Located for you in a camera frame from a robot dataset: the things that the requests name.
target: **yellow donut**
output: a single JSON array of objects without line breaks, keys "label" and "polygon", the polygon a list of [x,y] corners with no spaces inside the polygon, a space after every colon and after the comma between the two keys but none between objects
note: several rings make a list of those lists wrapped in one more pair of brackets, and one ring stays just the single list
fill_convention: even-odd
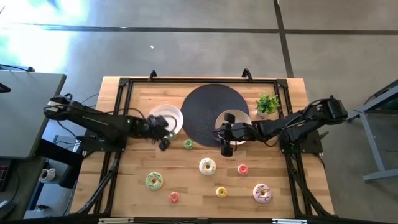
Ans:
[{"label": "yellow donut", "polygon": [[216,194],[217,194],[217,197],[219,197],[219,198],[225,198],[226,195],[228,194],[228,191],[226,190],[225,187],[218,187],[216,190]]}]

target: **gray floor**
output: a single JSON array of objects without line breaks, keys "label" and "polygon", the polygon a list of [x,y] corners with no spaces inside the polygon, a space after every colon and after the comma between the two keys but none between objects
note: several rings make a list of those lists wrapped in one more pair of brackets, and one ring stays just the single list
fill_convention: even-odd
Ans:
[{"label": "gray floor", "polygon": [[[286,29],[398,28],[398,2],[393,0],[280,0],[280,6]],[[10,1],[0,21],[277,28],[271,0]],[[97,93],[104,75],[148,75],[156,70],[158,75],[238,76],[247,67],[255,77],[287,76],[278,34],[55,32],[11,26],[0,29],[0,40],[1,63],[65,73],[68,78],[63,93],[72,93],[76,100]],[[287,35],[294,76],[305,79],[310,100],[335,95],[348,110],[359,107],[398,77],[397,41],[398,35]],[[66,125],[83,133],[74,124]],[[324,160],[336,214],[397,222],[398,177],[368,184],[361,179],[363,174],[376,171],[361,123],[322,130],[330,131],[323,139]],[[50,123],[45,138],[52,139],[55,134],[68,135]],[[394,167],[398,153],[390,154]],[[55,187],[46,193],[64,194]]]}]

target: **desk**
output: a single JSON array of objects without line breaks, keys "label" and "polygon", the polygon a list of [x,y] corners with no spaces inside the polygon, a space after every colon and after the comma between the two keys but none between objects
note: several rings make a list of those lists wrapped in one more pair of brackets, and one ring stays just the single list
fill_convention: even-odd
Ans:
[{"label": "desk", "polygon": [[[104,77],[96,107],[98,110],[113,110],[119,78]],[[287,82],[293,111],[302,110],[308,104],[303,79],[290,78]],[[145,116],[160,104],[171,104],[180,108],[185,97],[201,85],[204,84],[135,83],[130,107],[141,110]],[[274,93],[271,85],[242,83],[225,85],[242,94],[249,106],[252,120],[260,119],[256,116],[255,109],[259,94]],[[130,115],[138,116],[135,111],[130,111]],[[271,115],[269,119],[277,119],[277,114]],[[285,157],[277,146],[268,148],[260,142],[247,142],[238,147],[233,157],[223,157],[219,149],[204,147],[197,143],[192,150],[185,150],[183,141],[186,139],[188,136],[181,130],[165,152],[160,151],[158,146],[152,145],[150,141],[128,140],[120,162],[111,216],[294,217]],[[95,152],[83,161],[73,198],[72,212],[81,208],[98,186],[103,156],[102,152]],[[198,163],[204,157],[210,157],[217,163],[215,175],[204,176],[199,172]],[[236,170],[242,163],[249,166],[247,176],[240,176]],[[304,154],[303,163],[309,189],[324,208],[333,213],[321,162],[314,155]],[[155,171],[162,174],[164,185],[159,191],[153,192],[145,187],[144,181],[147,174]],[[252,189],[258,183],[267,184],[274,194],[272,201],[265,205],[256,203],[252,197]],[[228,189],[226,198],[218,198],[215,195],[218,186]],[[180,194],[180,201],[175,205],[171,204],[168,198],[169,193],[173,191]],[[107,189],[104,195],[103,201],[107,198]],[[300,193],[298,199],[303,210]]]},{"label": "desk", "polygon": [[34,157],[48,119],[43,107],[49,99],[59,95],[66,76],[64,74],[0,71],[0,83],[11,89],[0,93],[0,157],[20,159],[13,161],[6,190],[0,192],[0,201],[15,196],[15,208],[8,220],[24,217],[45,158]]}]

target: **plant pot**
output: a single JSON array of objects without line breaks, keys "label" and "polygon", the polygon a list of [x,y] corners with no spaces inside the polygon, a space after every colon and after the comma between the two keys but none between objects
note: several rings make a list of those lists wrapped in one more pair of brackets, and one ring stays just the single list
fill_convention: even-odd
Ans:
[{"label": "plant pot", "polygon": [[267,118],[268,118],[268,114],[267,114],[267,113],[260,112],[259,110],[257,110],[257,113],[256,113],[256,114],[257,114],[258,116],[264,118],[264,119],[267,119]]}]

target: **green donut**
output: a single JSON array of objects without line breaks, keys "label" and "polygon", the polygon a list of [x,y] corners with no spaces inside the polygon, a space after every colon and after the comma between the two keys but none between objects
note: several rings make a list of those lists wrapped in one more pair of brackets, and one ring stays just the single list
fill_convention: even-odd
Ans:
[{"label": "green donut", "polygon": [[185,149],[192,149],[193,148],[193,141],[191,139],[184,141],[184,148]]},{"label": "green donut", "polygon": [[158,172],[151,172],[145,179],[145,186],[149,190],[159,190],[163,185],[163,177]]}]

